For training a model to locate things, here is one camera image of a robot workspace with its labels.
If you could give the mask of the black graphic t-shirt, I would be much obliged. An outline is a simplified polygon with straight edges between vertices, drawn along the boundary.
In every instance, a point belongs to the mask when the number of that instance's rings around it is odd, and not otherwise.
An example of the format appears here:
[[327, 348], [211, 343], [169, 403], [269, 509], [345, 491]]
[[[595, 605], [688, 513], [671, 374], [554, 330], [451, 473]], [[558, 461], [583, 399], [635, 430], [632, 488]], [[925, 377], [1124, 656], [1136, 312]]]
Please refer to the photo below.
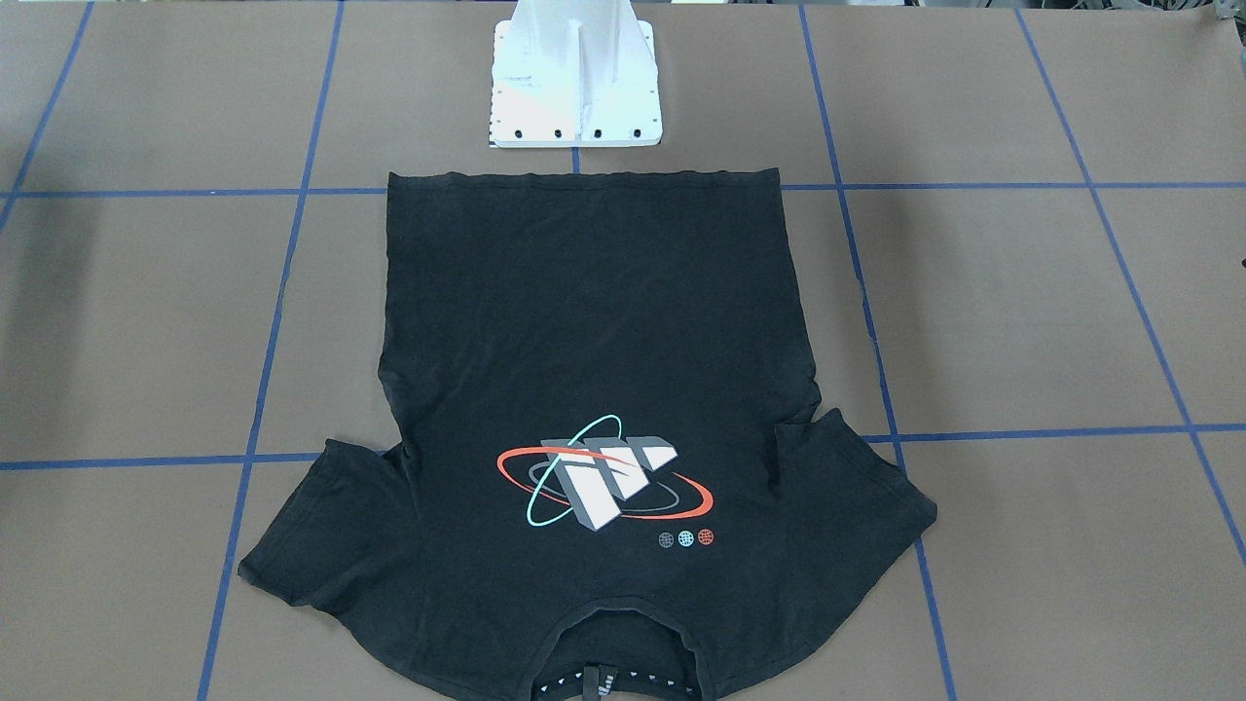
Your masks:
[[456, 700], [719, 700], [937, 519], [822, 392], [778, 169], [388, 179], [379, 381], [238, 573]]

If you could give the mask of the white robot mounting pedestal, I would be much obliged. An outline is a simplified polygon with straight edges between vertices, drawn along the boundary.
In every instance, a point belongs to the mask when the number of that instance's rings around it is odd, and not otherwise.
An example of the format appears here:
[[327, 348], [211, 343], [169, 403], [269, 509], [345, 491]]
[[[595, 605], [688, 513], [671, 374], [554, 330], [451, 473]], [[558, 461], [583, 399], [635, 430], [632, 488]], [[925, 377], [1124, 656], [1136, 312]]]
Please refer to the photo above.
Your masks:
[[629, 1], [518, 1], [493, 27], [493, 148], [662, 142], [650, 22]]

